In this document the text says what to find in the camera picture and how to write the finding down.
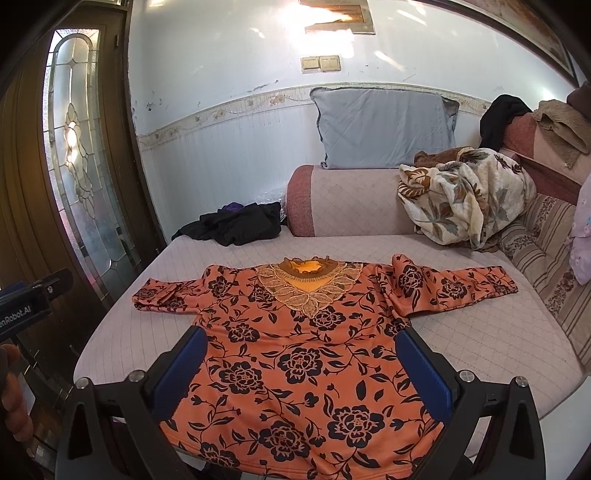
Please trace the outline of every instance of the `wall switch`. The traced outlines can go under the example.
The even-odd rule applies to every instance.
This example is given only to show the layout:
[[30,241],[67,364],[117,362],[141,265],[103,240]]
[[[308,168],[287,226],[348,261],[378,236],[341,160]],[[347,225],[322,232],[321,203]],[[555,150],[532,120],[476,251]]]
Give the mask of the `wall switch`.
[[323,72],[339,72],[340,58],[338,55],[320,57],[320,70]]
[[303,73],[319,72],[320,57],[303,57],[301,59],[301,71]]

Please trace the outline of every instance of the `sofa backrest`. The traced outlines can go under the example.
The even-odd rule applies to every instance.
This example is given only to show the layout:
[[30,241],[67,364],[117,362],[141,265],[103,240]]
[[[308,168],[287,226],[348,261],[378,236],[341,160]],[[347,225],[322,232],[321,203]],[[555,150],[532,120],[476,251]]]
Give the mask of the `sofa backrest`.
[[414,232],[398,200],[398,169],[325,170],[303,165],[287,186],[295,236],[406,235]]

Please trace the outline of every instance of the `finger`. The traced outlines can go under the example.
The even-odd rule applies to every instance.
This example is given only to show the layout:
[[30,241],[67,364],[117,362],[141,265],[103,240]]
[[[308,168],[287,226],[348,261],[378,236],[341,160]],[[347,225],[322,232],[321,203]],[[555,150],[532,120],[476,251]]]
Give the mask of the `finger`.
[[25,427],[28,418],[27,406],[22,402],[16,410],[6,415],[4,423],[8,430],[13,434],[17,434]]
[[27,423],[20,432],[14,434],[14,439],[17,442],[28,442],[31,438],[33,438],[33,421],[27,416]]
[[22,403],[21,386],[13,373],[6,376],[6,385],[2,392],[2,406],[7,412],[14,411]]
[[21,351],[16,345],[5,343],[4,345],[0,345],[0,348],[4,348],[8,354],[9,367],[21,357]]

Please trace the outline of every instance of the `gray pillow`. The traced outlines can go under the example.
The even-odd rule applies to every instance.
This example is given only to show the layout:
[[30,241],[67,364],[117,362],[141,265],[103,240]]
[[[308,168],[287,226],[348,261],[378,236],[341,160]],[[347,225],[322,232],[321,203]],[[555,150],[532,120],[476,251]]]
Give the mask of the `gray pillow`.
[[456,146],[460,104],[436,93],[364,87],[317,87],[324,168],[397,168],[421,150]]

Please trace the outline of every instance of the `wallpaper border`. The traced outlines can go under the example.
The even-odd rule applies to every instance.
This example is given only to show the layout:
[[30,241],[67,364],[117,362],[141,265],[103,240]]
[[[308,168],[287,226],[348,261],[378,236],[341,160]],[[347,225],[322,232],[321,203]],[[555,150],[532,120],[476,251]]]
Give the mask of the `wallpaper border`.
[[486,100],[469,95],[419,85],[408,85],[406,83],[339,82],[306,85],[249,95],[247,97],[231,100],[226,103],[220,103],[205,110],[195,112],[185,118],[181,118],[180,120],[168,124],[165,127],[159,128],[150,134],[138,135],[139,149],[141,151],[150,150],[166,142],[180,138],[183,135],[187,135],[195,130],[221,124],[222,122],[238,119],[243,116],[298,105],[311,105],[313,101],[310,99],[310,89],[319,86],[380,87],[386,89],[439,93],[446,98],[458,101],[460,103],[461,112],[477,116],[484,115],[491,105],[491,103]]

